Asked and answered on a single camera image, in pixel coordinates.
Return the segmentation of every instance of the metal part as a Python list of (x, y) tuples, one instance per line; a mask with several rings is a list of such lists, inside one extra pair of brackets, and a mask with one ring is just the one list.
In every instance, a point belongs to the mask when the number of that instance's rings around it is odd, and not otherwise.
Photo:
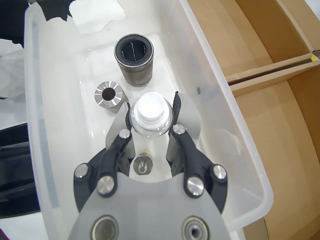
[(111, 176), (103, 176), (97, 183), (97, 190), (100, 195), (110, 193), (115, 185), (115, 181)]
[(115, 218), (106, 215), (99, 218), (92, 228), (92, 240), (116, 240), (119, 225)]
[(202, 180), (194, 176), (188, 178), (186, 182), (186, 187), (193, 196), (200, 196), (203, 194), (203, 191), (205, 190), (205, 186)]
[(223, 180), (227, 175), (226, 169), (221, 165), (215, 165), (213, 167), (213, 173), (220, 180)]
[(129, 136), (130, 136), (130, 130), (129, 129), (122, 129), (120, 132), (119, 132), (119, 136), (122, 138), (122, 139), (127, 139)]
[(80, 164), (74, 171), (74, 176), (81, 179), (88, 173), (88, 165), (86, 163)]
[(118, 189), (112, 197), (101, 197), (96, 190), (91, 193), (68, 240), (90, 239), (93, 225), (106, 215), (117, 220), (118, 239), (182, 239), (182, 225), (192, 216), (206, 222), (210, 239), (231, 240), (209, 193), (205, 190), (197, 199), (186, 195), (183, 173), (157, 183), (140, 182), (120, 172), (117, 176)]
[(187, 218), (182, 225), (183, 240), (207, 240), (209, 231), (206, 223), (196, 216)]
[(148, 175), (153, 167), (152, 158), (148, 153), (141, 153), (133, 162), (133, 169), (138, 175)]
[(173, 131), (178, 134), (178, 135), (182, 135), (185, 133), (186, 129), (180, 125), (180, 124), (175, 124), (173, 127), (172, 127)]
[(119, 83), (114, 81), (101, 83), (94, 93), (94, 98), (98, 105), (113, 113), (117, 113), (122, 104), (128, 101)]
[(118, 41), (114, 57), (127, 83), (141, 87), (151, 80), (153, 53), (151, 41), (143, 35), (129, 34)]

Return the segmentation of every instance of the metal bushing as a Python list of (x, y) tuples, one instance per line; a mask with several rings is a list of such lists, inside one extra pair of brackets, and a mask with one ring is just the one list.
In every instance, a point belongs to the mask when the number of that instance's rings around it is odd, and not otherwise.
[(92, 240), (116, 240), (119, 235), (119, 225), (117, 220), (105, 215), (100, 217), (92, 228)]
[(128, 102), (121, 86), (114, 81), (101, 83), (94, 93), (94, 98), (98, 105), (113, 113), (117, 113), (122, 104)]
[(182, 225), (183, 240), (208, 240), (209, 230), (206, 223), (199, 217), (188, 217)]
[(153, 45), (140, 34), (121, 38), (114, 47), (114, 57), (125, 80), (132, 86), (146, 85), (152, 77)]

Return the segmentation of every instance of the person's leg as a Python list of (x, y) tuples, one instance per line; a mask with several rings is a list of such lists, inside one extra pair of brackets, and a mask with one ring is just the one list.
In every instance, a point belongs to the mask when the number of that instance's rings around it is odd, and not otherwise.
[(24, 14), (28, 7), (27, 0), (0, 0), (0, 39), (23, 47)]
[(23, 45), (25, 11), (36, 0), (0, 0), (0, 39)]

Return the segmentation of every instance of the cardboard flap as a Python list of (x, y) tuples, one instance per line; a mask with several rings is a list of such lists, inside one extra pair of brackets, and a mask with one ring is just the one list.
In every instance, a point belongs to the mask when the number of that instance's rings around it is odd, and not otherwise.
[(320, 49), (320, 21), (304, 0), (281, 0), (310, 41), (313, 50)]

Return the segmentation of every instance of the silver bolt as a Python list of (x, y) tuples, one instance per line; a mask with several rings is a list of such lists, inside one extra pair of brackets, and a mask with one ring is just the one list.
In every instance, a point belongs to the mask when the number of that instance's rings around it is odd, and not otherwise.
[(178, 135), (182, 135), (186, 131), (186, 129), (180, 124), (175, 124), (172, 129)]
[(97, 183), (97, 190), (100, 195), (110, 193), (115, 186), (115, 181), (111, 176), (103, 176)]
[(127, 139), (127, 138), (130, 136), (130, 130), (129, 130), (129, 129), (122, 129), (122, 130), (119, 132), (119, 136), (120, 136), (122, 139)]
[(189, 177), (186, 181), (186, 187), (193, 196), (202, 195), (205, 190), (202, 180), (198, 177)]
[(74, 171), (75, 177), (79, 179), (83, 178), (85, 175), (88, 174), (88, 169), (89, 167), (86, 163), (80, 164)]
[(227, 175), (226, 169), (221, 165), (215, 165), (213, 167), (213, 173), (220, 180), (223, 180)]

